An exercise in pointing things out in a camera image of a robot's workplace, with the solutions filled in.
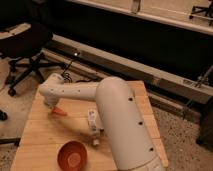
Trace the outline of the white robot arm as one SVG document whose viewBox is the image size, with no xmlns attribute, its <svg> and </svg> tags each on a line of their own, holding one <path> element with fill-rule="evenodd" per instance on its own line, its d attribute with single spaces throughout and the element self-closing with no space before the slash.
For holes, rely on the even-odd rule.
<svg viewBox="0 0 213 171">
<path fill-rule="evenodd" d="M 49 107 L 60 98 L 94 101 L 119 171 L 164 171 L 134 91 L 125 80 L 107 77 L 100 82 L 65 83 L 54 73 L 39 92 Z"/>
</svg>

